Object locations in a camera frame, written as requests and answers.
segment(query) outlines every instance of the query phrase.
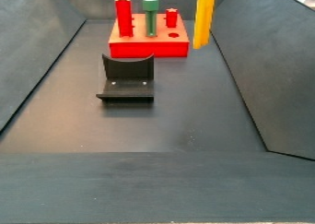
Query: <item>gray floor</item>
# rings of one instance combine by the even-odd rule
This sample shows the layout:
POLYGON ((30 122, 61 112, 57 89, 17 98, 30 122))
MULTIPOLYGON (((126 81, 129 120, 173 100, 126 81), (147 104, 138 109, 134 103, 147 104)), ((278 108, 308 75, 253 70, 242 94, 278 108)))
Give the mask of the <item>gray floor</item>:
MULTIPOLYGON (((90 21, 0 138, 0 153, 265 151, 213 44, 155 63, 153 105, 110 105, 102 53, 113 22, 90 21)), ((187 22, 193 36, 194 23, 187 22)))
POLYGON ((157 60, 153 107, 105 107, 110 29, 85 25, 2 134, 0 223, 315 221, 315 163, 265 151, 214 42, 157 60))

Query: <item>red peg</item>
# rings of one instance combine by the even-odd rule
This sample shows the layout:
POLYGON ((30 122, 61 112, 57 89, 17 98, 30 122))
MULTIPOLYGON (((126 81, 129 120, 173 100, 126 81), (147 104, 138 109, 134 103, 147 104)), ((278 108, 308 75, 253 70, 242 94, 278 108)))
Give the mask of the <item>red peg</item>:
POLYGON ((133 1, 131 0, 115 0, 117 14, 118 14, 118 26, 119 35, 134 36, 134 23, 133 23, 133 1))
POLYGON ((179 10, 177 8, 170 8, 166 10, 166 25, 169 28, 177 28, 178 15, 179 15, 179 10))

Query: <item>hole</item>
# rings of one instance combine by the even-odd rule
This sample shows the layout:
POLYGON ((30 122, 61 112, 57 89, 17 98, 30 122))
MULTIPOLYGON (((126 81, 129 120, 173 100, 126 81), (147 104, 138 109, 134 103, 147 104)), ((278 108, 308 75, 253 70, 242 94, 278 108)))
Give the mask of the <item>hole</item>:
POLYGON ((173 33, 170 33, 169 34, 169 37, 171 37, 171 38, 178 38, 181 35, 178 34, 178 33, 175 33, 175 32, 173 32, 173 33))

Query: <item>black object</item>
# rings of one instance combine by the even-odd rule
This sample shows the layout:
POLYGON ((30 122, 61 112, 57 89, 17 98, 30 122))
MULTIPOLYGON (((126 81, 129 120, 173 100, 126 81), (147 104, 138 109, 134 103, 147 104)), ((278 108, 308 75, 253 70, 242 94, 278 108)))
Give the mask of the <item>black object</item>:
POLYGON ((98 98, 154 99, 154 55, 141 61, 122 62, 103 54, 103 65, 107 80, 98 98))
POLYGON ((225 0, 213 33, 271 151, 315 159, 315 12, 294 0, 225 0))

